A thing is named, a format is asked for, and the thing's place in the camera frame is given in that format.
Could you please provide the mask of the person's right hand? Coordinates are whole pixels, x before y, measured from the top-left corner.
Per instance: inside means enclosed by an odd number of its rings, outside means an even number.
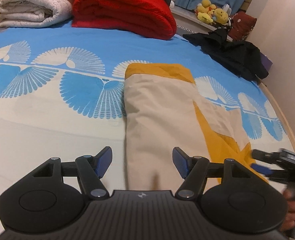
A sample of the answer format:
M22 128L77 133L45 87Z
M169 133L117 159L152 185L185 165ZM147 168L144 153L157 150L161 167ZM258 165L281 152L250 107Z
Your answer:
M288 211L280 231L285 232L295 228L295 201L292 200L292 194L289 190L285 190L283 196L287 200Z

